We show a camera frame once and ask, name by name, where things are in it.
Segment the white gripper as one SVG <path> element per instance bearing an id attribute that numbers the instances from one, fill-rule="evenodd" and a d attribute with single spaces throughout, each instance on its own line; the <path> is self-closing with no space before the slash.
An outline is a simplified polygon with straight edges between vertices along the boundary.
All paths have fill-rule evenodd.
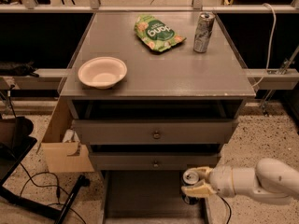
<path id="1" fill-rule="evenodd" d="M 258 187 L 258 180 L 253 168 L 233 168 L 220 166 L 212 169 L 208 166 L 191 169 L 193 180 L 209 180 L 209 184 L 183 186 L 182 192 L 193 198 L 207 198 L 213 194 L 221 197 L 244 195 L 252 198 Z"/>

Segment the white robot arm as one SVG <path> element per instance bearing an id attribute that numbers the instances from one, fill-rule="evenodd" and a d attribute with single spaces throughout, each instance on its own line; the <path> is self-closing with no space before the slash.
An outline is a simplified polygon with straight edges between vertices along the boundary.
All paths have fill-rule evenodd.
<path id="1" fill-rule="evenodd" d="M 183 173 L 185 196 L 207 198 L 243 195 L 259 203 L 286 205 L 299 199 L 299 172 L 283 161 L 259 160 L 255 167 L 195 167 Z"/>

